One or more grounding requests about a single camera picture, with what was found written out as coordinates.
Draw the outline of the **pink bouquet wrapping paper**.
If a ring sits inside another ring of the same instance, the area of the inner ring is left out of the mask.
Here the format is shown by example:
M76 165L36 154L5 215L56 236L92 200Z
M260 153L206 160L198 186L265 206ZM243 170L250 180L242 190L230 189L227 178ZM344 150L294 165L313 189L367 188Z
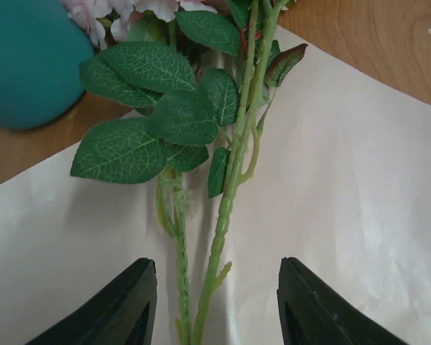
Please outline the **pink bouquet wrapping paper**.
M140 257L157 271L154 344L178 342L176 260L155 184L73 178L75 146L0 185L0 344L25 344ZM278 89L238 190L206 344L280 344L296 257L409 344L431 344L431 106L309 46Z

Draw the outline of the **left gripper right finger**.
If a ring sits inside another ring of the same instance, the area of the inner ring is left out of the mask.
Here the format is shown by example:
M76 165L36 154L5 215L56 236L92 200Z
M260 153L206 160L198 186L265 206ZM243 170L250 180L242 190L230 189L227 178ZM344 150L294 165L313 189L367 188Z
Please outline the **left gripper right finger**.
M281 261L277 300L286 345L401 343L399 337L354 308L295 257Z

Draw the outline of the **artificial flower bunch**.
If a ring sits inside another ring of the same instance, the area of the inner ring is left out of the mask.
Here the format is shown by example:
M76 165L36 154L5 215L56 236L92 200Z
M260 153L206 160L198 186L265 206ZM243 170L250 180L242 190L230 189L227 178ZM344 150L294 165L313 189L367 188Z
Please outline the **artificial flower bunch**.
M135 108L136 118L94 126L75 152L73 177L122 185L154 180L155 211L177 259L181 344L201 344L210 301L231 270L221 257L239 186L253 175L274 92L305 55L281 50L277 22L291 1L71 1L72 20L99 52L79 65L86 90ZM220 198L203 289L191 306L185 173L208 163Z

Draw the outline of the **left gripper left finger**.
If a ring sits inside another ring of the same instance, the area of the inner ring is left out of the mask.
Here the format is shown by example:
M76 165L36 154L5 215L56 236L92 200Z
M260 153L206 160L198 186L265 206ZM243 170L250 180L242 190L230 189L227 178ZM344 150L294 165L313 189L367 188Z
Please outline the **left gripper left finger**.
M91 299L30 344L150 344L157 307L157 273L139 258Z

